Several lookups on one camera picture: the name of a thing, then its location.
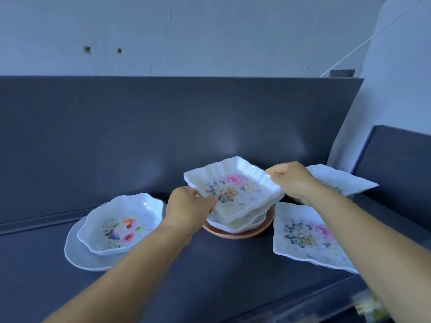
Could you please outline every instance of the white plate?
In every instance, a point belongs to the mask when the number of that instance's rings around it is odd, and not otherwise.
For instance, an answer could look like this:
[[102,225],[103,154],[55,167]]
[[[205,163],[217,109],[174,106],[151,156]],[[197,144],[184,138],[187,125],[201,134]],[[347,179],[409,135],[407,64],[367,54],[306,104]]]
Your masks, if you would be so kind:
[[99,255],[125,253],[162,222],[163,202],[147,193],[118,196],[92,210],[78,239]]
[[358,273],[312,207],[275,205],[273,251],[294,260]]
[[229,223],[284,194],[262,169],[235,156],[184,173],[187,184],[204,197],[215,195],[214,211]]
[[[166,204],[163,204],[163,217],[165,211]],[[83,217],[70,229],[66,238],[66,245],[64,246],[64,255],[70,264],[82,270],[95,272],[107,271],[121,261],[126,253],[107,256],[92,253],[77,236],[79,229],[82,228],[86,220],[87,217]]]
[[249,212],[245,217],[241,217],[229,223],[225,223],[223,218],[215,214],[214,212],[211,212],[211,214],[207,218],[207,221],[214,228],[229,233],[241,233],[247,230],[251,230],[258,227],[259,224],[261,224],[265,220],[266,212],[275,202],[279,201],[281,198],[282,197],[271,199],[271,201],[269,201],[265,205]]
[[378,186],[378,183],[323,164],[310,165],[307,169],[321,183],[334,187],[344,196],[359,194]]

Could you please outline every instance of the forearm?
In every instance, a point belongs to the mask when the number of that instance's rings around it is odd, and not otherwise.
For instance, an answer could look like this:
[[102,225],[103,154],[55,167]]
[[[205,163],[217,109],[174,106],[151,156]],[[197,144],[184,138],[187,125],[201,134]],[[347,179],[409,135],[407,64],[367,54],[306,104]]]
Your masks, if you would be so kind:
[[394,319],[428,321],[431,254],[329,188],[316,185],[307,194],[307,201]]
[[119,264],[45,322],[137,322],[143,305],[189,239],[184,232],[162,223]]

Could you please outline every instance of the white wall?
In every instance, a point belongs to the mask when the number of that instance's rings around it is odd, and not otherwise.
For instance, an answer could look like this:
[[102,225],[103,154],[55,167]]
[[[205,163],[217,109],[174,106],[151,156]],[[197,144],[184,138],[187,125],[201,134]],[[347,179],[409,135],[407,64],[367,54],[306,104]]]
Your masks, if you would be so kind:
[[431,134],[431,0],[387,0],[376,33],[388,24],[371,41],[364,84],[328,160],[346,172],[376,124]]
[[0,75],[320,76],[382,1],[0,0]]

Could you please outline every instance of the copper plate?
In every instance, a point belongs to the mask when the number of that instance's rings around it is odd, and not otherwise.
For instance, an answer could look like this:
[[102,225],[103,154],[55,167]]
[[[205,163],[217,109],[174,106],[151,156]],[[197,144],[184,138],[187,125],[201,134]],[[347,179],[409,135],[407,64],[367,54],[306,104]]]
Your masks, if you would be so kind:
[[265,219],[265,221],[263,221],[261,223],[260,226],[258,226],[257,228],[248,230],[248,231],[241,232],[241,233],[229,233],[229,232],[214,228],[208,222],[205,222],[205,224],[202,227],[206,231],[212,233],[213,235],[216,235],[216,236],[222,237],[222,238],[227,238],[227,239],[251,238],[251,237],[254,237],[254,236],[260,234],[262,231],[264,231],[266,228],[269,227],[269,225],[272,223],[272,220],[274,219],[274,216],[275,216],[274,208],[275,208],[275,206],[272,205],[271,208],[267,211],[266,219]]

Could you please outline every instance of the orange flower print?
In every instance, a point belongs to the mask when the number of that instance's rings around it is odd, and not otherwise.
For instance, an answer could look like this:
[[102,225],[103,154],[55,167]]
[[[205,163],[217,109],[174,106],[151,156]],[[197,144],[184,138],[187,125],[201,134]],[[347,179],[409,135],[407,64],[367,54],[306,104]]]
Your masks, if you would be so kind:
[[123,242],[129,242],[134,238],[134,232],[129,233],[128,235],[123,237]]
[[134,229],[136,227],[136,220],[132,218],[125,219],[122,223],[127,229]]

